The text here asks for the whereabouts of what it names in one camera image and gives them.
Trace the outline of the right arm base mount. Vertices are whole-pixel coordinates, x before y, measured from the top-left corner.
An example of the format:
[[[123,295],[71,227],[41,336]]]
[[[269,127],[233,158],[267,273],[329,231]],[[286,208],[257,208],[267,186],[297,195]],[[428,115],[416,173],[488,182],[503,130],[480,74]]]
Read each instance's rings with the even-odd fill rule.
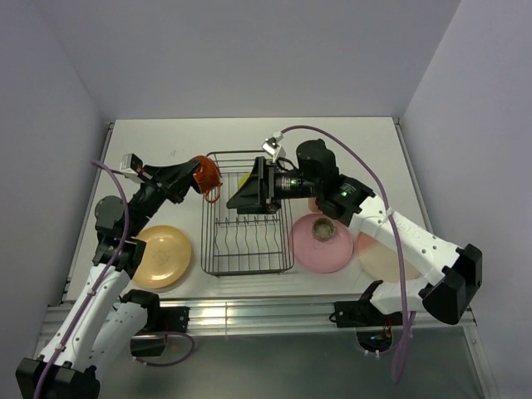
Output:
[[[375,308],[367,295],[356,301],[338,301],[329,321],[337,328],[354,328],[357,343],[366,355],[379,357],[392,348],[394,326],[402,325],[401,312],[383,314]]]

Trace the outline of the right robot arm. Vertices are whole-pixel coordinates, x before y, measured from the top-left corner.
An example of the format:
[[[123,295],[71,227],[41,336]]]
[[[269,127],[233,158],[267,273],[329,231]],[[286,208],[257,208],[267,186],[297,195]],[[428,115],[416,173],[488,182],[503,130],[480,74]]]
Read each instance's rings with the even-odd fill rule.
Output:
[[[392,210],[359,180],[340,173],[336,157],[321,139],[296,149],[298,165],[283,170],[259,156],[249,178],[227,201],[238,214],[273,214],[283,200],[314,198],[328,218],[373,237],[407,261],[419,277],[404,283],[372,283],[360,298],[360,314],[370,324],[402,310],[426,311],[456,325],[482,283],[482,252],[436,237]]]

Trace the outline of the yellow-green bowl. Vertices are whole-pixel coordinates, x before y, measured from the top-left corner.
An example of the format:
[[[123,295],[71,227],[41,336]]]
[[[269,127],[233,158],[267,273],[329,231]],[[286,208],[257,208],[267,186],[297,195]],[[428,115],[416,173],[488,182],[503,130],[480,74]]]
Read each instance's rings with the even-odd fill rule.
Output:
[[[249,179],[250,177],[250,173],[246,173],[244,174],[240,179],[239,179],[239,188],[241,188],[245,183],[246,181]]]

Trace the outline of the dark red teacup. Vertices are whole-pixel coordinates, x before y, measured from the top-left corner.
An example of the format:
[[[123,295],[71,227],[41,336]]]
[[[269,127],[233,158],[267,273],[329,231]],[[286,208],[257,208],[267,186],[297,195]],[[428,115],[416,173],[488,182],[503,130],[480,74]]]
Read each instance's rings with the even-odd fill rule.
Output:
[[[199,192],[204,196],[204,200],[207,203],[213,204],[217,202],[223,184],[218,166],[213,160],[204,155],[197,155],[193,160],[199,163],[198,168],[193,173]]]

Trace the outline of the pink cream floral plate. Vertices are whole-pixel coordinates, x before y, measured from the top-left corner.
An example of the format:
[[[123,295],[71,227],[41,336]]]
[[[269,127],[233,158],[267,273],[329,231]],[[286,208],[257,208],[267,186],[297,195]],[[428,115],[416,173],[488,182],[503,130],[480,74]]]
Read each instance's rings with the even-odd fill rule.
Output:
[[[373,237],[359,232],[355,239],[355,255],[362,269],[374,280],[398,283],[400,270],[397,253]]]

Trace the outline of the pink plastic cup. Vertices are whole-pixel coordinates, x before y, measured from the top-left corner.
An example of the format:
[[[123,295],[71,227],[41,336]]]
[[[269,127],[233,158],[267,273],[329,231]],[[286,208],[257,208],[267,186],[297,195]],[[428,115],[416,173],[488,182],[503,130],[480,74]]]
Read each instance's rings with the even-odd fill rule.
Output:
[[[321,210],[318,208],[315,198],[308,199],[308,208],[312,213],[321,213]]]

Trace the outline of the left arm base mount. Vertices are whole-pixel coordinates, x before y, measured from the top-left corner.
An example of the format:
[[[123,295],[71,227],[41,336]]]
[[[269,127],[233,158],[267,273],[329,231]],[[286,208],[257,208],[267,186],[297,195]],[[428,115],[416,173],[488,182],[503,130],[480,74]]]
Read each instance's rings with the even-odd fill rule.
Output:
[[[120,304],[133,303],[145,310],[147,319],[140,335],[156,337],[155,343],[147,343],[144,347],[140,339],[135,338],[130,343],[130,352],[134,362],[146,367],[173,367],[188,360],[195,351],[195,340],[187,333],[190,320],[190,308],[186,306],[162,307],[160,298],[156,293],[150,293],[139,289],[132,289],[120,298]],[[150,362],[148,357],[160,356],[165,350],[165,345],[170,337],[185,338],[190,347],[188,351],[177,360],[171,362]]]

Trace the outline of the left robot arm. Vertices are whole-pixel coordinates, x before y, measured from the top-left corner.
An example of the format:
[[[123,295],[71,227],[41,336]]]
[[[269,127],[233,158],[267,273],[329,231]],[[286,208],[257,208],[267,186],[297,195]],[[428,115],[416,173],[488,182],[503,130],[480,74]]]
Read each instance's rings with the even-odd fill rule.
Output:
[[[127,199],[101,199],[95,208],[98,244],[88,278],[71,311],[51,341],[34,358],[23,358],[16,379],[24,398],[96,398],[106,367],[137,334],[165,340],[187,337],[186,318],[173,332],[163,321],[157,294],[123,290],[139,268],[146,243],[138,239],[161,205],[183,202],[199,188],[198,159],[165,167],[143,165],[128,155],[121,173],[139,182]]]

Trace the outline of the small speckled ceramic cup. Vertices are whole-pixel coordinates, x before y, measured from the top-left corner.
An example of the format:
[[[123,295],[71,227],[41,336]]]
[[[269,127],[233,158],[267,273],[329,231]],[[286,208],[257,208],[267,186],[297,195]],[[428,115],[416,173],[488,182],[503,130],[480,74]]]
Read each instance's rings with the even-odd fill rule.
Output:
[[[313,221],[313,238],[320,242],[326,242],[334,237],[337,227],[335,223],[327,217],[319,217]]]

